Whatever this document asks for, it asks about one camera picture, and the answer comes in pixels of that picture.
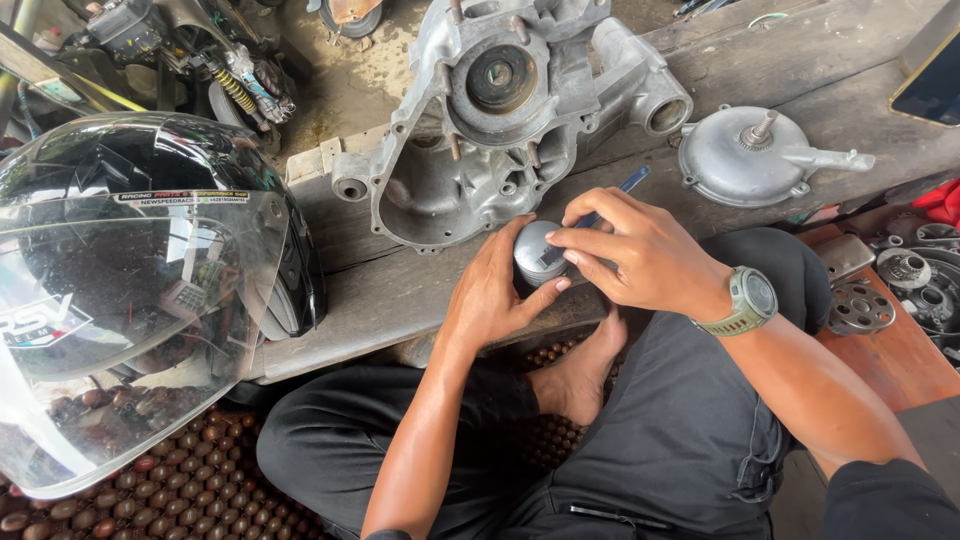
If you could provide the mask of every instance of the black helmet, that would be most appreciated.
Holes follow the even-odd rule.
[[[0,162],[0,469],[54,499],[226,393],[264,337],[313,328],[323,275],[252,132],[120,112]]]

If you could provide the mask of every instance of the helmet sticker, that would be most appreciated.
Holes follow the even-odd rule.
[[[12,349],[49,347],[77,331],[93,317],[71,306],[73,293],[54,295],[0,313],[0,334]]]
[[[133,207],[179,207],[185,205],[246,204],[247,191],[144,191],[114,195],[116,202]]]

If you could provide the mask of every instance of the clear helmet visor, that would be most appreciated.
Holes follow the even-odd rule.
[[[226,393],[288,224],[273,191],[0,209],[0,469],[32,497],[69,495]]]

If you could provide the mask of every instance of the black pants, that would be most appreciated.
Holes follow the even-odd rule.
[[[827,316],[827,272],[793,236],[772,229],[721,234],[705,249],[763,272],[780,313],[813,333]],[[286,396],[260,434],[270,481],[357,538],[383,456],[420,370],[353,366]],[[457,429],[450,484],[432,538],[486,538],[572,503],[702,533],[766,538],[790,436],[712,336],[677,313],[657,313],[631,349],[609,401],[578,450],[539,477],[489,444],[487,428],[538,414],[524,377],[475,366]]]

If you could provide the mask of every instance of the wooden workbench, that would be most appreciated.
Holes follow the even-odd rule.
[[[641,165],[653,172],[634,195],[669,209],[696,237],[769,224],[822,205],[884,191],[960,166],[960,129],[891,114],[887,99],[902,83],[895,57],[946,0],[742,0],[644,37],[664,55],[693,98],[697,121],[720,104],[774,108],[796,121],[810,143],[876,155],[870,173],[821,170],[811,192],[766,209],[732,209],[681,187],[676,150],[664,138],[627,129],[578,162],[538,210],[559,220],[587,189],[617,185]],[[748,28],[755,18],[767,18]],[[252,379],[283,380],[434,331],[481,234],[433,257],[370,232],[368,202],[337,199],[324,182],[292,184],[321,247],[329,314],[299,339],[257,353]],[[545,331],[600,316],[586,284],[562,295]]]

